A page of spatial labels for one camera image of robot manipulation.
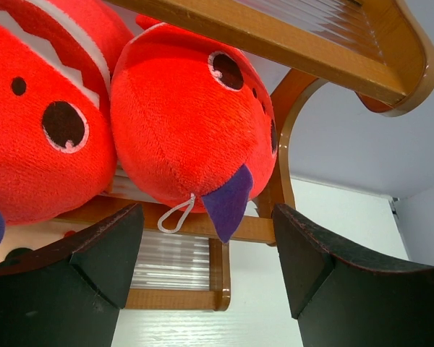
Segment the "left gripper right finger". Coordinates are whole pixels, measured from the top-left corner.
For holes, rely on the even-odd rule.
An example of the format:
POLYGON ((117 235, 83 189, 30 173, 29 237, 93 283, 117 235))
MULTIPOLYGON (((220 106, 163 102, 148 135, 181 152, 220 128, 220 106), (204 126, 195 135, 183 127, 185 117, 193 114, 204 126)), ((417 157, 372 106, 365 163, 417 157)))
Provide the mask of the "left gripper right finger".
POLYGON ((434 266, 371 250, 288 205, 272 219, 304 346, 434 346, 434 266))

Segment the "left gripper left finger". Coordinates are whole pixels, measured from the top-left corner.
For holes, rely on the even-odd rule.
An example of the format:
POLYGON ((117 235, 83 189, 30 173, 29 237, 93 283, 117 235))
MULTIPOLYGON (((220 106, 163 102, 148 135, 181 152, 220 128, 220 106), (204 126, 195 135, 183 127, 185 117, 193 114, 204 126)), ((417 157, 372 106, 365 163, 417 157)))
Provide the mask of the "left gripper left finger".
POLYGON ((139 204, 0 263, 0 346, 110 346, 142 238, 139 204))

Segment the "red fish plush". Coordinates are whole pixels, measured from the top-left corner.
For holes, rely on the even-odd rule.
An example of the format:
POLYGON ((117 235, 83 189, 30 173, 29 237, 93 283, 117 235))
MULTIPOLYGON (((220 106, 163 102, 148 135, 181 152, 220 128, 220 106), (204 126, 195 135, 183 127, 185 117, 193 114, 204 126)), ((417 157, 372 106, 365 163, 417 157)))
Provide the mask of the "red fish plush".
POLYGON ((170 211, 206 213, 228 242, 268 183, 278 137, 268 91, 233 46, 140 14, 111 81, 124 172, 170 211))
POLYGON ((111 78, 131 38, 102 1, 0 1, 0 243, 108 189, 111 78))

